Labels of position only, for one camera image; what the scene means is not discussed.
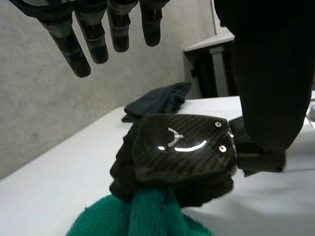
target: concrete wall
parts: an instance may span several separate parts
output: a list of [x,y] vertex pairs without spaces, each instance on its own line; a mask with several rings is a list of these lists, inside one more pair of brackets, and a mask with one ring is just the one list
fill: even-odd
[[[91,76],[79,79],[41,24],[1,1],[0,178],[147,91],[191,81],[183,48],[214,35],[210,1],[171,0],[163,9],[161,43],[154,48],[145,45],[139,5],[130,18],[130,49],[118,54],[104,16],[110,59],[103,65],[93,63],[74,20],[92,69]],[[199,97],[196,81],[189,97]]]
[[216,34],[229,33],[230,31],[227,29],[227,27],[220,26],[220,19],[215,10],[215,0],[211,0],[211,5],[212,5],[212,12],[213,12],[213,20],[214,20],[214,25],[215,25],[215,33]]

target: green fleece cloth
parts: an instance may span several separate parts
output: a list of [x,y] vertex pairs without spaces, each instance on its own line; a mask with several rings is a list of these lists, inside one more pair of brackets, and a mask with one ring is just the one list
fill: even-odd
[[113,195],[86,208],[66,236],[210,236],[200,223],[182,214],[169,189],[142,190],[126,204]]

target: black cloth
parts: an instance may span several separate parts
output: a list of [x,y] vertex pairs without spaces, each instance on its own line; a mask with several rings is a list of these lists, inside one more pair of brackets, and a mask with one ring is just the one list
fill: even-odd
[[[116,155],[116,161],[110,170],[114,182],[109,187],[112,194],[127,203],[131,203],[136,191],[144,188],[134,172],[132,149],[137,137],[141,119],[135,121],[124,137],[124,144]],[[181,207],[200,207],[214,198],[230,192],[233,188],[233,180],[228,173],[221,174],[207,181],[190,180],[181,185],[170,185]],[[156,188],[146,185],[145,188]]]
[[300,132],[315,70],[315,1],[216,0],[235,35],[233,71],[245,128],[266,151],[287,149]]
[[74,1],[62,3],[60,2],[49,6],[33,6],[22,0],[9,0],[20,11],[29,17],[34,17],[39,20],[54,21],[64,17],[71,16],[74,10]]
[[125,107],[123,122],[134,122],[145,115],[176,113],[185,102],[191,83],[182,82],[157,88]]

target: white table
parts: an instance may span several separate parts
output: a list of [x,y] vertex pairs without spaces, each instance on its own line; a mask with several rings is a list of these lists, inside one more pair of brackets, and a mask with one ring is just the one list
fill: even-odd
[[[189,100],[180,113],[231,119],[241,106],[238,97]],[[110,112],[3,179],[0,235],[63,236],[84,207],[109,194],[109,169],[130,128],[123,115]],[[315,172],[233,179],[231,193],[185,212],[218,236],[314,235]]]

